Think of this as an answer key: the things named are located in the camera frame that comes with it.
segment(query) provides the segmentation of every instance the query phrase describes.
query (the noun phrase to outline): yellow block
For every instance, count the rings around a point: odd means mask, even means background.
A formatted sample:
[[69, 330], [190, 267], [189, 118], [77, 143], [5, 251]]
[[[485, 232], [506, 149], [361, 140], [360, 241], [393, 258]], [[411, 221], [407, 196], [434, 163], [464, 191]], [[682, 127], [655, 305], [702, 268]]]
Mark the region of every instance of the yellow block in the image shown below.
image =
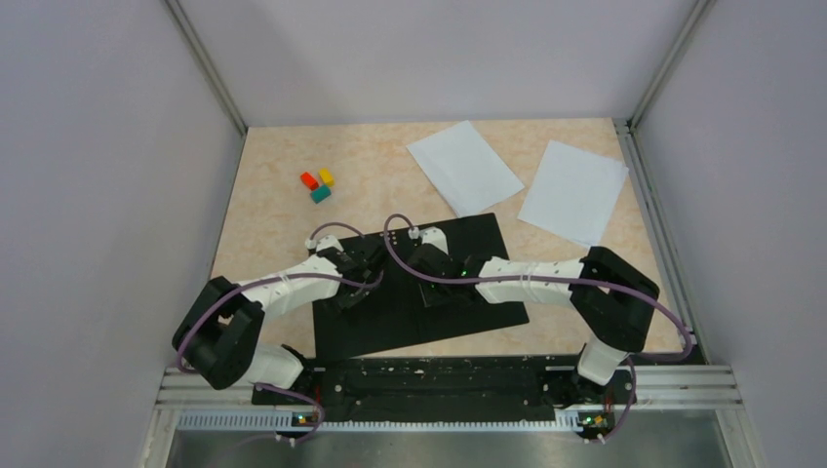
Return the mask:
[[333, 175], [327, 169], [319, 171], [319, 178], [322, 180], [322, 183], [329, 187], [333, 187], [335, 184]]

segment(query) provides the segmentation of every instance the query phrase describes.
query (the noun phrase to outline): metal frame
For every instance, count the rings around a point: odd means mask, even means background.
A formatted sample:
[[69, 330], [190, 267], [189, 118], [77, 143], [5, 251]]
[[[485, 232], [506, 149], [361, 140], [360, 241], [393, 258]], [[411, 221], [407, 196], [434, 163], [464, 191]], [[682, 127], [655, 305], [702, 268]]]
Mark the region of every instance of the metal frame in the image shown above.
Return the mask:
[[692, 6], [692, 10], [689, 12], [687, 19], [684, 20], [684, 26], [681, 27], [681, 31], [675, 38], [675, 42], [672, 43], [672, 47], [669, 48], [669, 52], [666, 53], [663, 62], [657, 68], [654, 76], [651, 77], [651, 81], [644, 95], [641, 97], [638, 105], [635, 106], [635, 111], [632, 113], [632, 116], [628, 119], [628, 126], [632, 133], [637, 131], [641, 122], [646, 118], [651, 105], [654, 103], [660, 90], [663, 89], [663, 85], [669, 81], [669, 77], [672, 76], [672, 72], [684, 56], [684, 52], [687, 50], [698, 26], [703, 19], [706, 18], [706, 15], [713, 5], [715, 5], [715, 0], [695, 0], [695, 4]]
[[641, 215], [652, 242], [657, 268], [664, 280], [663, 287], [666, 295], [681, 320], [692, 332], [694, 344], [698, 345], [703, 353], [703, 333], [698, 328], [692, 312], [694, 300], [688, 282], [684, 281], [685, 275], [681, 268], [678, 251], [675, 249], [672, 235], [663, 216], [663, 209], [652, 182], [650, 170], [638, 144], [637, 134], [632, 133], [629, 130], [629, 124], [622, 119], [614, 120], [614, 129], [617, 132], [620, 149], [623, 151], [623, 158], [629, 167], [629, 176], [632, 179]]
[[[169, 11], [221, 109], [232, 121], [239, 134], [245, 136], [248, 127], [179, 1], [162, 0], [162, 3]], [[694, 320], [693, 311], [696, 308], [693, 296], [687, 282], [683, 279], [685, 275], [681, 261], [672, 241], [667, 220], [664, 218], [646, 158], [638, 142], [637, 130], [714, 3], [714, 0], [695, 2], [684, 26], [663, 63], [652, 77], [632, 116], [628, 119], [614, 120], [626, 164], [631, 169], [633, 186], [653, 243], [666, 293], [684, 322], [698, 335], [696, 341], [699, 347], [704, 339], [698, 323]], [[633, 411], [714, 410], [722, 439], [729, 453], [731, 466], [733, 468], [764, 468], [766, 466], [729, 366], [640, 366], [637, 367], [637, 371], [639, 403], [632, 407]], [[258, 424], [253, 429], [263, 430], [264, 426], [261, 424], [264, 424], [267, 430], [274, 430], [279, 428], [279, 424], [285, 424], [285, 418], [291, 415], [292, 411], [308, 409], [308, 407], [296, 406], [253, 407], [250, 402], [252, 393], [252, 385], [245, 384], [234, 385], [218, 392], [209, 387], [200, 376], [182, 374], [175, 369], [167, 370], [156, 399], [139, 466], [165, 467], [173, 449], [176, 430], [179, 428], [182, 430], [209, 430], [211, 428], [214, 430], [251, 430], [250, 424]], [[572, 411], [594, 409], [590, 406], [571, 408]], [[326, 423], [320, 431], [467, 431], [469, 428], [479, 431], [571, 430], [571, 426], [567, 425], [567, 417], [571, 415], [565, 411], [561, 413], [559, 418], [561, 420], [544, 423], [483, 424], [473, 427], [463, 424], [412, 427], [410, 424]], [[256, 419], [261, 416], [269, 416], [269, 419], [266, 417]]]
[[192, 22], [189, 20], [183, 7], [181, 7], [180, 2], [178, 0], [162, 0], [162, 3], [170, 14], [170, 18], [180, 33], [181, 39], [184, 44], [186, 44], [189, 54], [192, 55], [195, 64], [198, 66], [198, 69], [201, 70], [201, 74], [204, 75], [204, 79], [207, 81], [207, 85], [210, 86], [210, 91], [213, 92], [213, 96], [216, 98], [221, 110], [227, 118], [230, 119], [238, 134], [242, 137], [246, 136], [248, 126], [241, 117], [241, 112], [239, 112], [238, 107], [235, 105], [224, 81], [218, 74], [216, 66], [213, 64], [213, 60], [210, 58], [210, 54], [208, 54], [207, 49], [204, 48], [204, 44], [202, 44], [201, 39], [199, 39], [195, 27], [193, 27]]
[[[238, 145], [238, 155], [235, 156], [235, 160], [233, 161], [233, 168], [232, 168], [233, 181], [232, 181], [232, 184], [230, 185], [230, 190], [227, 193], [227, 199], [224, 202], [224, 206], [222, 207], [224, 217], [221, 220], [221, 230], [218, 231], [218, 236], [216, 237], [216, 244], [213, 247], [213, 258], [210, 261], [210, 270], [209, 270], [210, 272], [212, 272], [216, 267], [216, 259], [218, 258], [218, 247], [221, 244], [221, 235], [220, 234], [222, 232], [224, 232], [224, 224], [226, 224], [226, 222], [227, 222], [227, 213], [230, 211], [230, 201], [232, 201], [232, 192], [233, 192], [232, 189], [233, 189], [233, 187], [235, 187], [235, 181], [238, 178], [238, 168], [241, 167], [241, 156], [242, 156], [242, 154], [244, 154], [244, 146], [245, 145], [247, 145], [247, 132], [244, 132], [241, 135], [241, 142]], [[210, 280], [209, 276], [204, 279], [205, 282], [208, 281], [208, 280]]]

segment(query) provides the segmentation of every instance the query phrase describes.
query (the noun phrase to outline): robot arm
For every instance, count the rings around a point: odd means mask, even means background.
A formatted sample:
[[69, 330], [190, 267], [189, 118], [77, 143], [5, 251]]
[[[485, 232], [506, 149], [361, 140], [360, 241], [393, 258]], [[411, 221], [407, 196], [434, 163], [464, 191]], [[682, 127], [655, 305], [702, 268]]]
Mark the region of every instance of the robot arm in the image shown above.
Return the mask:
[[[620, 292], [604, 292], [595, 286], [561, 284], [537, 277], [591, 279], [619, 283], [657, 298], [659, 289], [645, 275], [606, 248], [594, 247], [584, 258], [553, 262], [509, 261], [498, 257], [452, 260], [445, 234], [438, 228], [421, 232], [422, 245], [409, 260], [414, 269], [443, 278], [490, 278], [518, 276], [521, 281], [490, 281], [473, 285], [473, 292], [488, 303], [508, 301], [554, 304], [576, 310], [594, 333], [580, 354], [576, 374], [605, 386], [614, 370], [630, 353], [643, 350], [653, 308]], [[446, 294], [457, 287], [441, 287]]]
[[[386, 255], [381, 244], [368, 238], [345, 252], [336, 237], [326, 236], [319, 240], [315, 254], [286, 270], [238, 285], [214, 278], [178, 327], [173, 347], [178, 350], [191, 335], [183, 358], [216, 390], [239, 380], [290, 388], [303, 365], [284, 347], [258, 343], [262, 326], [314, 300], [334, 300], [341, 308], [358, 302], [370, 290], [344, 286], [338, 279], [371, 283], [381, 274]], [[260, 286], [233, 295], [192, 331], [222, 297], [253, 285]]]

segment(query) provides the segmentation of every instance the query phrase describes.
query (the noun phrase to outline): wire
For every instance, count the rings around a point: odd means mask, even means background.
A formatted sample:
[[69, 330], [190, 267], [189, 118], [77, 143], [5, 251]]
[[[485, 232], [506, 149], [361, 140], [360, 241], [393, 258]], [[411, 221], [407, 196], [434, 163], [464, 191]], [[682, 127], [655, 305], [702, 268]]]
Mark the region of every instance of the wire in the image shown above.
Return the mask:
[[269, 383], [257, 382], [256, 384], [254, 384], [254, 386], [259, 390], [263, 389], [263, 390], [267, 390], [269, 392], [279, 393], [279, 394], [282, 394], [282, 395], [285, 395], [285, 396], [288, 396], [288, 397], [291, 397], [291, 398], [302, 400], [303, 402], [312, 405], [313, 408], [316, 410], [316, 412], [319, 413], [319, 417], [317, 418], [316, 423], [313, 424], [313, 427], [310, 429], [309, 432], [307, 432], [303, 436], [299, 437], [298, 439], [283, 438], [279, 435], [273, 435], [273, 434], [254, 434], [250, 437], [244, 438], [241, 441], [233, 444], [232, 446], [222, 450], [221, 453], [216, 455], [210, 461], [210, 463], [207, 465], [208, 468], [213, 468], [219, 461], [221, 461], [224, 457], [226, 457], [228, 454], [235, 451], [239, 447], [245, 446], [247, 444], [250, 444], [250, 443], [253, 443], [253, 442], [256, 442], [256, 441], [269, 440], [269, 441], [276, 441], [276, 442], [285, 442], [285, 443], [290, 443], [291, 446], [297, 446], [298, 444], [303, 444], [303, 443], [307, 442], [308, 439], [313, 437], [313, 434], [316, 431], [319, 430], [319, 426], [321, 426], [322, 423], [325, 422], [325, 409], [322, 408], [322, 406], [319, 403], [317, 403], [316, 401], [314, 401], [313, 399], [308, 398], [304, 395], [301, 395], [300, 393], [293, 392], [293, 391], [290, 391], [290, 390], [286, 390], [284, 388], [277, 387], [277, 386], [271, 385]]
[[[476, 285], [480, 283], [493, 283], [498, 281], [523, 281], [525, 280], [525, 276], [521, 275], [504, 275], [504, 276], [489, 276], [485, 278], [438, 278], [436, 276], [426, 275], [419, 271], [414, 270], [411, 268], [403, 259], [399, 257], [399, 255], [393, 250], [393, 246], [390, 242], [389, 236], [389, 226], [390, 221], [393, 219], [401, 219], [408, 224], [409, 228], [413, 228], [414, 224], [408, 219], [407, 216], [404, 214], [392, 214], [385, 220], [384, 224], [384, 242], [385, 248], [387, 248], [388, 253], [391, 257], [393, 257], [394, 261], [396, 261], [399, 266], [407, 271], [408, 273], [416, 276], [420, 280], [425, 280], [431, 283], [438, 283], [443, 285]], [[657, 309], [661, 314], [666, 316], [672, 324], [675, 325], [675, 328], [678, 329], [678, 332], [681, 334], [681, 337], [684, 339], [684, 349], [679, 354], [652, 354], [652, 353], [639, 353], [638, 356], [642, 358], [648, 359], [650, 361], [661, 362], [661, 363], [673, 363], [682, 361], [685, 359], [689, 353], [692, 351], [692, 338], [689, 334], [689, 331], [681, 322], [681, 319], [678, 318], [672, 311], [664, 307], [660, 304], [660, 302], [652, 299], [648, 295], [639, 292], [638, 290], [634, 290], [632, 288], [619, 285], [617, 283], [610, 283], [608, 281], [600, 281], [600, 280], [591, 280], [587, 278], [563, 278], [557, 276], [532, 276], [532, 281], [543, 281], [549, 283], [562, 283], [562, 284], [569, 284], [569, 285], [583, 285], [583, 286], [596, 286], [600, 288], [608, 288], [610, 290], [617, 291], [619, 293], [629, 294], [635, 298], [642, 300], [643, 302], [651, 305], [655, 309]]]
[[183, 353], [184, 353], [184, 351], [186, 351], [187, 346], [189, 346], [189, 343], [192, 341], [193, 336], [195, 336], [195, 334], [198, 333], [198, 330], [200, 330], [201, 327], [203, 327], [204, 324], [207, 323], [208, 320], [210, 320], [210, 317], [212, 317], [213, 314], [215, 314], [216, 311], [218, 311], [218, 309], [222, 305], [224, 305], [228, 300], [230, 300], [234, 296], [236, 296], [240, 293], [243, 293], [246, 290], [251, 290], [252, 288], [258, 288], [259, 286], [271, 285], [273, 283], [279, 283], [280, 281], [282, 281], [283, 278], [287, 278], [288, 280], [299, 280], [299, 279], [302, 279], [302, 278], [318, 278], [318, 279], [322, 279], [322, 280], [338, 281], [338, 282], [342, 283], [343, 285], [352, 286], [352, 287], [355, 287], [355, 288], [370, 288], [370, 289], [379, 286], [379, 283], [381, 283], [381, 281], [382, 281], [382, 275], [379, 275], [379, 277], [373, 283], [365, 284], [365, 283], [357, 283], [355, 281], [345, 280], [344, 278], [339, 278], [339, 277], [334, 276], [334, 275], [326, 275], [324, 273], [294, 273], [292, 275], [275, 276], [275, 277], [271, 277], [271, 278], [262, 278], [260, 280], [252, 281], [252, 282], [250, 282], [250, 283], [248, 283], [244, 286], [240, 286], [240, 287], [228, 292], [227, 294], [222, 296], [221, 299], [217, 300], [216, 303], [211, 305], [210, 308], [207, 309], [207, 312], [204, 312], [204, 315], [199, 317], [198, 321], [196, 321], [195, 324], [192, 326], [192, 328], [187, 332], [186, 336], [181, 341], [181, 344], [178, 347], [178, 351], [176, 353], [176, 368], [178, 368], [178, 370], [183, 372], [183, 373], [198, 373], [198, 371], [188, 369], [187, 367], [184, 366], [184, 364], [183, 364]]
[[317, 227], [316, 229], [314, 229], [313, 232], [310, 233], [310, 239], [312, 240], [313, 238], [315, 238], [316, 234], [318, 234], [319, 231], [321, 231], [322, 229], [325, 229], [326, 227], [331, 227], [331, 226], [343, 227], [345, 229], [348, 229], [348, 230], [356, 233], [356, 235], [359, 236], [359, 237], [365, 237], [365, 234], [362, 234], [362, 231], [360, 231], [359, 229], [356, 229], [355, 227], [351, 226], [350, 224], [348, 224], [346, 222], [330, 221], [330, 222], [326, 222], [326, 223], [322, 224], [321, 226]]
[[600, 441], [604, 444], [608, 442], [609, 439], [617, 435], [617, 432], [626, 422], [626, 418], [629, 416], [629, 411], [632, 409], [632, 405], [635, 403], [635, 392], [638, 389], [638, 374], [635, 372], [635, 363], [632, 362], [631, 357], [626, 358], [626, 364], [629, 366], [629, 373], [632, 376], [632, 388], [629, 390], [629, 401], [626, 402], [626, 408], [623, 409], [623, 412], [620, 414], [617, 422], [614, 423], [614, 427], [611, 428], [607, 435], [600, 439]]

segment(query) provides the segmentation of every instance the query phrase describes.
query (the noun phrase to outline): white wall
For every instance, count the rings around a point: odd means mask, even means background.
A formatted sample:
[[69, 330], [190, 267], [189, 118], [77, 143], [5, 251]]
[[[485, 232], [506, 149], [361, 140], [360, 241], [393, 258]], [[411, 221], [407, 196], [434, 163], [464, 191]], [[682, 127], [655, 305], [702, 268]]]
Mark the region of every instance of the white wall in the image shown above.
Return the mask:
[[159, 1], [0, 3], [4, 467], [137, 461], [240, 139]]
[[183, 0], [251, 126], [627, 117], [690, 0]]
[[770, 466], [824, 466], [827, 3], [718, 2], [644, 123], [645, 155]]

